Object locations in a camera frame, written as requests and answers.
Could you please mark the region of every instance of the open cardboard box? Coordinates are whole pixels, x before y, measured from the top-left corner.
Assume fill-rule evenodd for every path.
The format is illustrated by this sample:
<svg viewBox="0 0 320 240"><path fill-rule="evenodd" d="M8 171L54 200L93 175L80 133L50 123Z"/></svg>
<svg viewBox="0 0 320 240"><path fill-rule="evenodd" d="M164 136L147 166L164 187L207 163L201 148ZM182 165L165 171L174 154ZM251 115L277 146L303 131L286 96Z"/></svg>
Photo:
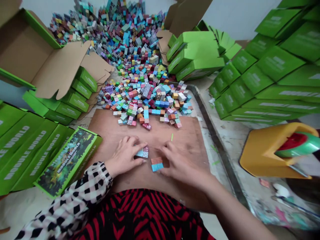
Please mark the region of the open cardboard box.
<svg viewBox="0 0 320 240"><path fill-rule="evenodd" d="M15 86L37 88L36 97L59 100L65 96L79 66L97 81L98 89L86 101L90 107L114 68L95 52L87 51L90 41L72 42L61 47L33 13L19 6L0 18L0 78Z"/></svg>

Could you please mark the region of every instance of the cardboard flap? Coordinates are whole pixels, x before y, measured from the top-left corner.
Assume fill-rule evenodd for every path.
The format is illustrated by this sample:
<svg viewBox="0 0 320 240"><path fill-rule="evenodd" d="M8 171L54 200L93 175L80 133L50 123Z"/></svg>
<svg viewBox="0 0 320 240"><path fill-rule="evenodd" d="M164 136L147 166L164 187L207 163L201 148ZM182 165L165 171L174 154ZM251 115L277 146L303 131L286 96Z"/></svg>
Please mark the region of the cardboard flap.
<svg viewBox="0 0 320 240"><path fill-rule="evenodd" d="M57 91L57 100L66 95L90 45L90 41L72 42L53 50L32 81L36 97L51 98Z"/></svg>

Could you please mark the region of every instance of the box with printed artwork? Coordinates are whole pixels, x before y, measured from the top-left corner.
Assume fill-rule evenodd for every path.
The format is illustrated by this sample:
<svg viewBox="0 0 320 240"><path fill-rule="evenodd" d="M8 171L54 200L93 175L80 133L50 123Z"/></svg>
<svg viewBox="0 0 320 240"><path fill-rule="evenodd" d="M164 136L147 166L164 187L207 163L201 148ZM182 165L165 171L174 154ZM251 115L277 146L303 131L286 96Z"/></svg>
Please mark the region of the box with printed artwork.
<svg viewBox="0 0 320 240"><path fill-rule="evenodd" d="M96 133L78 127L34 184L52 198L61 195L82 174L101 142Z"/></svg>

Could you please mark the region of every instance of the brown cardboard board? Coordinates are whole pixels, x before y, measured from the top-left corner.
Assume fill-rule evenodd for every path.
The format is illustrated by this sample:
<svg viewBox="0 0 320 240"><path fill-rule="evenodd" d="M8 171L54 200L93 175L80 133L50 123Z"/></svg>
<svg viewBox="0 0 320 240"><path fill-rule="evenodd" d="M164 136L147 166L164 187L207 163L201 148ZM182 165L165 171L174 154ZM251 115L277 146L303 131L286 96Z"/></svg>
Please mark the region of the brown cardboard board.
<svg viewBox="0 0 320 240"><path fill-rule="evenodd" d="M184 0L170 6L164 27L177 38L186 31L192 31L210 6L212 0Z"/></svg>

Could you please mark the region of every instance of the product box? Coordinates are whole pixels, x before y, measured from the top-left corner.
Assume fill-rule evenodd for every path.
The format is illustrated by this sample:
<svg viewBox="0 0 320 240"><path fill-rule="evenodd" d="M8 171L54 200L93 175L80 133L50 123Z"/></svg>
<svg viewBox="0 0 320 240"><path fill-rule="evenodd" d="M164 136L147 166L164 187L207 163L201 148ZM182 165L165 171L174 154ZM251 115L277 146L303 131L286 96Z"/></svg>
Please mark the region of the product box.
<svg viewBox="0 0 320 240"><path fill-rule="evenodd" d="M219 90L218 90L215 82L213 82L213 83L211 84L211 86L209 87L209 92L211 93L211 95L212 95L215 99L217 99L218 97L221 96L221 94L220 94L220 92L219 92Z"/></svg>
<svg viewBox="0 0 320 240"><path fill-rule="evenodd" d="M0 138L0 169L43 122L44 118L28 112Z"/></svg>
<svg viewBox="0 0 320 240"><path fill-rule="evenodd" d="M255 95L258 99L303 100L320 103L320 88L273 84Z"/></svg>
<svg viewBox="0 0 320 240"><path fill-rule="evenodd" d="M70 89L68 93L61 98L61 102L68 104L75 109L78 109L80 112L86 112L89 108L89 104L86 103L86 99L81 96L80 93Z"/></svg>
<svg viewBox="0 0 320 240"><path fill-rule="evenodd" d="M320 104L294 101L294 100L276 100L276 99L252 99L249 102L243 104L243 108L266 108L266 109L278 109L289 112L300 113L320 113Z"/></svg>
<svg viewBox="0 0 320 240"><path fill-rule="evenodd" d="M233 110L240 107L240 104L237 102L236 98L233 96L232 91L228 88L222 95L221 95L222 104L226 107L228 112L232 112Z"/></svg>
<svg viewBox="0 0 320 240"><path fill-rule="evenodd" d="M230 85L233 83L238 77L240 77L240 73L234 67L233 63L228 63L221 71L222 77L226 80L227 84Z"/></svg>
<svg viewBox="0 0 320 240"><path fill-rule="evenodd" d="M187 81L209 76L213 72L224 67L222 58L203 56L203 58L191 61L185 68L176 74L177 81Z"/></svg>
<svg viewBox="0 0 320 240"><path fill-rule="evenodd" d="M214 34L211 31L204 32L184 32L180 34L172 48L167 52L168 61L172 61L178 53L184 48L185 45L191 42L199 42L201 40L214 39Z"/></svg>
<svg viewBox="0 0 320 240"><path fill-rule="evenodd" d="M266 118L266 117L254 117L254 116L238 116L238 115L230 115L223 119L224 121L236 121L236 122L252 122L252 123L264 123L270 125L276 125L284 120L275 119L275 118Z"/></svg>
<svg viewBox="0 0 320 240"><path fill-rule="evenodd" d="M245 50L257 59L261 59L268 49L276 46L279 42L280 40L257 34L254 39L248 43Z"/></svg>
<svg viewBox="0 0 320 240"><path fill-rule="evenodd" d="M285 40L280 47L294 55L315 62L320 59L319 36L320 24L317 22L306 22Z"/></svg>
<svg viewBox="0 0 320 240"><path fill-rule="evenodd" d="M238 108L234 110L231 114L241 116L270 117L282 120L297 119L306 115L305 113L285 112L281 110L263 108Z"/></svg>
<svg viewBox="0 0 320 240"><path fill-rule="evenodd" d="M232 64L241 74L243 74L256 61L257 59L255 57L251 56L245 50L241 50L232 60Z"/></svg>
<svg viewBox="0 0 320 240"><path fill-rule="evenodd" d="M11 191L20 191L33 187L33 182L38 179L48 163L73 133L74 130L72 128L58 124L50 137L35 154L30 164L21 174L21 177L12 187Z"/></svg>
<svg viewBox="0 0 320 240"><path fill-rule="evenodd" d="M36 114L42 117L48 118L55 122L59 122L63 125L68 125L73 120L72 118L66 115L63 115L61 113L58 113L57 111L51 110L48 107L46 107L42 102L40 102L40 98L35 97L35 92L32 90L25 92L24 95L22 96L22 99L32 108L32 110L34 110ZM57 100L53 100L53 102L54 101L57 103L56 109L59 112L64 112L64 113L71 112L71 109L69 109L69 106L67 104L64 104Z"/></svg>
<svg viewBox="0 0 320 240"><path fill-rule="evenodd" d="M57 123L45 119L37 129L29 135L26 141L18 148L11 158L5 158L0 168L0 195L10 192L13 185L20 178L34 155L42 147Z"/></svg>
<svg viewBox="0 0 320 240"><path fill-rule="evenodd" d="M82 174L101 142L96 133L78 127L34 185L52 198L61 195Z"/></svg>
<svg viewBox="0 0 320 240"><path fill-rule="evenodd" d="M187 44L169 64L168 72L170 74L177 74L192 60L201 59L207 55L218 58L218 49L214 48L214 44L211 44L213 41L215 40L208 39Z"/></svg>
<svg viewBox="0 0 320 240"><path fill-rule="evenodd" d="M275 39L286 39L301 25L305 13L302 9L272 9L255 32Z"/></svg>
<svg viewBox="0 0 320 240"><path fill-rule="evenodd" d="M257 66L272 80L279 81L288 73L304 65L300 58L274 46L258 62Z"/></svg>
<svg viewBox="0 0 320 240"><path fill-rule="evenodd" d="M239 77L230 85L230 90L232 92L232 95L237 100L237 103L239 103L240 105L244 104L254 97L249 88L247 88L247 86L244 84L241 77Z"/></svg>
<svg viewBox="0 0 320 240"><path fill-rule="evenodd" d="M216 84L220 93L223 93L227 87L229 86L227 81L224 80L222 73L220 72L219 75L214 79L214 83Z"/></svg>
<svg viewBox="0 0 320 240"><path fill-rule="evenodd" d="M84 67L98 84L97 92L114 71L95 52L87 51L91 42L71 42L60 46L53 34L32 12L19 9L16 1L2 1L6 14L0 19L0 76L8 83L36 88L36 97L60 100L71 87L79 69ZM97 102L91 96L90 107Z"/></svg>
<svg viewBox="0 0 320 240"><path fill-rule="evenodd" d="M96 80L88 73L88 71L84 67L79 67L75 79L79 80L84 85L84 87L89 89L89 91L91 91L91 92L96 92L98 89L98 84L97 84Z"/></svg>
<svg viewBox="0 0 320 240"><path fill-rule="evenodd" d="M306 87L320 87L320 66L303 65L294 72L282 78L279 85L295 85Z"/></svg>
<svg viewBox="0 0 320 240"><path fill-rule="evenodd" d="M0 103L0 138L13 127L24 115L26 111Z"/></svg>
<svg viewBox="0 0 320 240"><path fill-rule="evenodd" d="M274 84L274 81L265 75L257 67L257 64L252 65L243 75L241 75L241 79L254 95L271 84Z"/></svg>

